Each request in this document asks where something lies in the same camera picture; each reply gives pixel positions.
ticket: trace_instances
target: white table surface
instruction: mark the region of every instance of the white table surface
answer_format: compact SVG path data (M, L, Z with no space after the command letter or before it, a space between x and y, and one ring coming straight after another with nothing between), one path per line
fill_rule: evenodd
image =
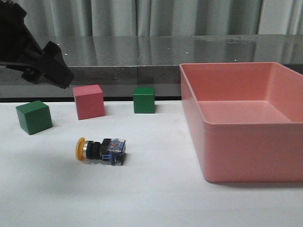
M303 226L303 183L204 180L181 101L78 121L75 104L46 103L53 127L29 136L0 104L0 226ZM78 161L80 137L126 139L123 166Z

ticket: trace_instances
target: pink cube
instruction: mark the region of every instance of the pink cube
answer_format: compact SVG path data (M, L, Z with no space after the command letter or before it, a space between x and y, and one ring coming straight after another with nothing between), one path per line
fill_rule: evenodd
M103 91L99 85L73 88L78 119L88 119L105 115Z

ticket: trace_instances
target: pink plastic bin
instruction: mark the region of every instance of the pink plastic bin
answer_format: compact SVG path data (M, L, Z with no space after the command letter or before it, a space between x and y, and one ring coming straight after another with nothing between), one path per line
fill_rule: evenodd
M278 63L181 64L182 104L210 182L303 181L303 76Z

